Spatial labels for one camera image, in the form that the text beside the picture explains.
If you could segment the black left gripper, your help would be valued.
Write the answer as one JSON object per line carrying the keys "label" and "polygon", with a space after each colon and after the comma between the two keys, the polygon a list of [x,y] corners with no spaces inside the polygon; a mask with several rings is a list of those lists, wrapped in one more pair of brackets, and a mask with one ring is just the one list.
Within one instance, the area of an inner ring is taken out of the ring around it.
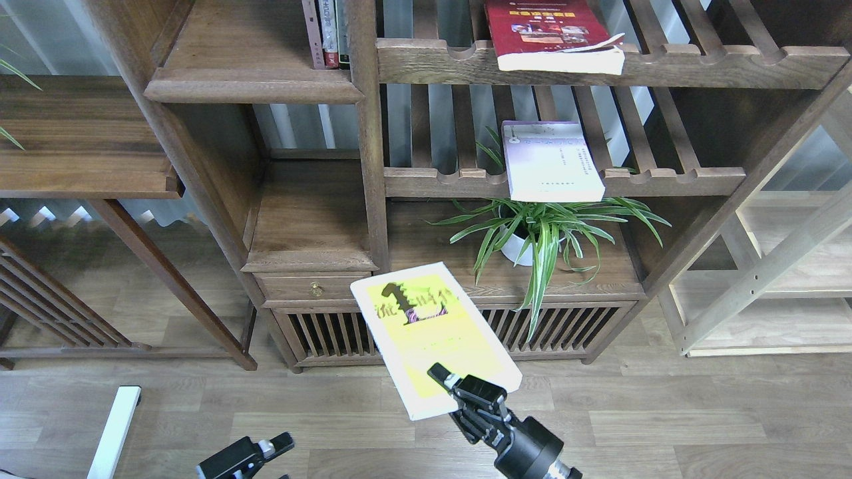
{"label": "black left gripper", "polygon": [[252,442],[244,436],[196,466],[200,478],[290,478],[280,471],[259,471],[264,464],[292,450],[295,442],[289,432],[271,440]]}

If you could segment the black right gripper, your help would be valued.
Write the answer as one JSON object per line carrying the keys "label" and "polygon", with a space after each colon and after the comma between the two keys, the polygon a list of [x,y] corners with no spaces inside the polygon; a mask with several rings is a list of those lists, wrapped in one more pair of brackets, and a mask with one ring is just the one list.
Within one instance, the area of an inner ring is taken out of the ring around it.
{"label": "black right gripper", "polygon": [[494,467],[508,478],[581,478],[583,473],[559,458],[564,442],[532,416],[520,421],[505,405],[507,391],[469,374],[462,378],[441,363],[429,378],[455,403],[445,411],[471,443],[482,442],[497,453]]}

